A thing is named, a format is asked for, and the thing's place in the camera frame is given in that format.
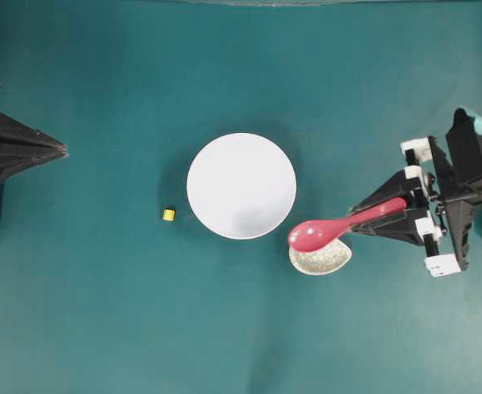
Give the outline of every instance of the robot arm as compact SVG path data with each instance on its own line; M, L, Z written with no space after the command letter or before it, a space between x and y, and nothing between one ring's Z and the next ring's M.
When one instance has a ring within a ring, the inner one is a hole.
M407 167L351 211L358 213L393 197L403 197L407 208L401 213L355 226L352 230L424 246L425 266L433 277L465 271L468 265L469 230L475 213L482 210L482 117L466 108L458 108L452 129L447 133L447 142L452 165L434 137L401 143ZM436 176L426 173L420 166L429 161L433 162ZM436 180L440 194L432 188ZM431 203L436 203L439 225L430 212ZM438 243L447 233L452 238L454 254L439 253Z

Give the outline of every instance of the green tabletop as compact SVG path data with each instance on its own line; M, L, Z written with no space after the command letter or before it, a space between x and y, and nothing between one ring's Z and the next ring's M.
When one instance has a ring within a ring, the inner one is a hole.
M438 279L368 236L307 277L286 243L401 169L401 141L445 147L455 108L482 114L482 1L0 0L0 82L0 111L71 153L6 183L0 393L482 393L482 216L470 268ZM253 241L186 198L191 159L236 131L297 176Z

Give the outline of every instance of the pink spoon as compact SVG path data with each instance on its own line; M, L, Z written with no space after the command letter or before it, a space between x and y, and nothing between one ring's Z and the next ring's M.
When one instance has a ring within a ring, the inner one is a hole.
M288 236L288 244L298 252L314 252L350 231L356 224L389 215L406 208L406 201L396 197L365 211L335 220L309 220L296 226Z

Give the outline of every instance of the white bracket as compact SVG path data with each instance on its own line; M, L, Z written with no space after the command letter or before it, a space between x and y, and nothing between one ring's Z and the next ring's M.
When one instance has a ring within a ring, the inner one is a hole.
M435 225L434 220L432 219L432 214L429 210L427 210L426 218L416 219L414 222L415 228L418 231L421 240L423 240L423 236L426 236L428 234L432 234L434 242L439 242L443 237L441 227Z
M425 195L425 198L429 198L429 177L427 176L425 171L423 171L423 168L421 168L420 166L405 167L405 178L420 178L423 194Z
M425 267L433 277L443 277L461 272L460 265L457 263L456 255L454 254L440 254L427 257L425 259Z
M419 138L417 140L408 140L399 144L403 154L407 150L414 149L415 158L420 163L428 162L432 160L432 151L430 150L429 138Z

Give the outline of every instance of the small yellow block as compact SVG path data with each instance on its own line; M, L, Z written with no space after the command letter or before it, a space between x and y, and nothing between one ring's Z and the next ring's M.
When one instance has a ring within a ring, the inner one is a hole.
M175 209L164 209L162 220L165 220L166 222L173 222L175 220Z

